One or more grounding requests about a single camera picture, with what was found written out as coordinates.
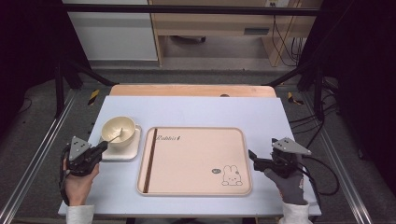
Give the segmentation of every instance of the white sleeve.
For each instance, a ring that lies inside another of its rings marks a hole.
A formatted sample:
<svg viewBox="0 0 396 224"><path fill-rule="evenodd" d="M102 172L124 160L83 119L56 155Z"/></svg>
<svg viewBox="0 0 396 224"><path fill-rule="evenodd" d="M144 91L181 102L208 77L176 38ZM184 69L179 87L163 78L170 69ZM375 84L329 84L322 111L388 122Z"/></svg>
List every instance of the white sleeve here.
<svg viewBox="0 0 396 224"><path fill-rule="evenodd" d="M283 217L279 220L279 224L312 224L308 219L308 209L309 204L283 203Z"/></svg>
<svg viewBox="0 0 396 224"><path fill-rule="evenodd" d="M66 211L67 224L91 224L93 205L68 206Z"/></svg>

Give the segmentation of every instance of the cream bowl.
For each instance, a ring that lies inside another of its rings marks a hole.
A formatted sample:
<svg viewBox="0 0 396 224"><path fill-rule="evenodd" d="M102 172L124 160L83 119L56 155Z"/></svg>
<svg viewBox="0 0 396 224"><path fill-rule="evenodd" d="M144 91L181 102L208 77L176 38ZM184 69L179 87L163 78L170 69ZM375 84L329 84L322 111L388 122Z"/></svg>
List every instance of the cream bowl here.
<svg viewBox="0 0 396 224"><path fill-rule="evenodd" d="M111 143L108 143L108 145L112 148L124 149L132 143L135 129L136 124L133 119L128 117L115 117L105 123L102 128L101 136L104 141L110 141L117 137L122 130L120 136L115 138Z"/></svg>

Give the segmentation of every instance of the rectangular tray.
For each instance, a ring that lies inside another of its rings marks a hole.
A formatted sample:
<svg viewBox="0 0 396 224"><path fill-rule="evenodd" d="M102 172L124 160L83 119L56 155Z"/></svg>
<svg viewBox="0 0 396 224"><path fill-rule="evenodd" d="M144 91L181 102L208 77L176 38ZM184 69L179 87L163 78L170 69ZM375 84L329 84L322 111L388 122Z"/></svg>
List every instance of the rectangular tray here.
<svg viewBox="0 0 396 224"><path fill-rule="evenodd" d="M137 189L146 195L248 194L243 133L237 128L151 128Z"/></svg>

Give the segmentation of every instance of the glove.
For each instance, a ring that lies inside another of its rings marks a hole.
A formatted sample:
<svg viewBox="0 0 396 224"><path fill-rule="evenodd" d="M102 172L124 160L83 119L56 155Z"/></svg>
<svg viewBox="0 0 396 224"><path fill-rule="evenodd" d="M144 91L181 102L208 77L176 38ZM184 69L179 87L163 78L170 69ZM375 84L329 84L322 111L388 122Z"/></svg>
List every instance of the glove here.
<svg viewBox="0 0 396 224"><path fill-rule="evenodd" d="M294 171L288 178L278 176L273 170L265 169L264 174L275 182L284 203L306 205L304 200L304 176L300 171Z"/></svg>

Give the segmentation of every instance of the rabbit illustration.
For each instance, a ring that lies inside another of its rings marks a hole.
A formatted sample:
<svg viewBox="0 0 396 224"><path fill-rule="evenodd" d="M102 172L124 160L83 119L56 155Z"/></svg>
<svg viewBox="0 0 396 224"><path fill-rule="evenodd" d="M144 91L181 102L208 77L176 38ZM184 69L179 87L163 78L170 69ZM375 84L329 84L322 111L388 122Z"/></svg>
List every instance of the rabbit illustration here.
<svg viewBox="0 0 396 224"><path fill-rule="evenodd" d="M241 175L238 172L238 168L233 165L224 166L224 176L222 185L224 186L240 186L242 185Z"/></svg>

